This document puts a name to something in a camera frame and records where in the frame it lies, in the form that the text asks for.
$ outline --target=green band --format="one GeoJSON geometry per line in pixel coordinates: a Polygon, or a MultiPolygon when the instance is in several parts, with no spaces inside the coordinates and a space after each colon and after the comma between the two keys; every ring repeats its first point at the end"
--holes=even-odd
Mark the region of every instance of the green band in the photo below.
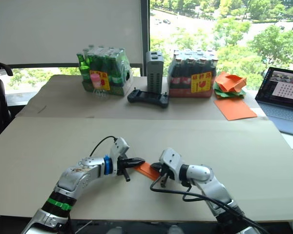
{"type": "Polygon", "coordinates": [[[59,201],[53,200],[52,198],[48,198],[47,202],[60,207],[64,211],[68,211],[72,209],[72,206],[67,203],[61,203],[59,201]]]}

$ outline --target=bottle cap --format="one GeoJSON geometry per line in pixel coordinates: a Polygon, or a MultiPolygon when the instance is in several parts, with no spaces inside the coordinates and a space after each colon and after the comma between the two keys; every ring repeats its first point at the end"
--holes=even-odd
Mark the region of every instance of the bottle cap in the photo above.
{"type": "Polygon", "coordinates": [[[92,82],[98,82],[98,81],[100,81],[100,76],[99,76],[99,74],[93,73],[90,75],[90,79],[92,82]]]}

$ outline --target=orange folded paper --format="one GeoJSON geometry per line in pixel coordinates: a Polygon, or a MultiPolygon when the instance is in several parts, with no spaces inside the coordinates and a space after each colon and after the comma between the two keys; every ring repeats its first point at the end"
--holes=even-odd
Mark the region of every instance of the orange folded paper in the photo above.
{"type": "Polygon", "coordinates": [[[153,181],[155,181],[160,176],[160,173],[151,168],[151,165],[147,162],[135,167],[134,169],[146,177],[149,177],[153,181]]]}
{"type": "Polygon", "coordinates": [[[222,72],[216,78],[215,82],[219,85],[223,92],[240,92],[246,85],[246,78],[222,72]]]}
{"type": "Polygon", "coordinates": [[[239,97],[215,100],[214,103],[227,120],[257,117],[257,115],[239,97]]]}

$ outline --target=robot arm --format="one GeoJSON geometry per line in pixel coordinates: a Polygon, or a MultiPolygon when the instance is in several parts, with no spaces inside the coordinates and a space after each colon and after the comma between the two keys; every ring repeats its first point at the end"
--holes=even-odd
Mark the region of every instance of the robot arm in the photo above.
{"type": "Polygon", "coordinates": [[[125,140],[119,137],[113,143],[109,156],[86,157],[77,165],[66,169],[48,200],[42,208],[37,210],[22,234],[47,234],[63,230],[77,199],[94,180],[104,175],[124,175],[126,181],[130,181],[126,168],[141,165],[144,160],[127,158],[128,149],[129,146],[125,140]]]}
{"type": "MultiPolygon", "coordinates": [[[[190,187],[191,184],[195,185],[202,191],[204,196],[225,203],[244,217],[235,200],[225,186],[216,179],[212,168],[209,166],[203,164],[187,165],[172,148],[164,150],[159,161],[159,163],[153,164],[152,167],[156,170],[161,169],[161,175],[166,174],[167,177],[169,176],[186,187],[190,187]]],[[[161,183],[162,187],[165,186],[166,179],[161,183]]],[[[250,226],[244,219],[237,218],[228,210],[211,201],[207,200],[206,203],[226,234],[260,234],[256,228],[250,226]]]]}

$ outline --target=game controller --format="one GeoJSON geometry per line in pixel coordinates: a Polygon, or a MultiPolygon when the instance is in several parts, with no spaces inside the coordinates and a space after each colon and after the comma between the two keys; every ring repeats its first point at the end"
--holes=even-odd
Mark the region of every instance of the game controller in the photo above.
{"type": "Polygon", "coordinates": [[[133,102],[146,102],[158,105],[162,108],[168,107],[169,97],[165,94],[155,94],[141,91],[140,89],[134,89],[128,96],[127,99],[130,103],[133,102]]]}

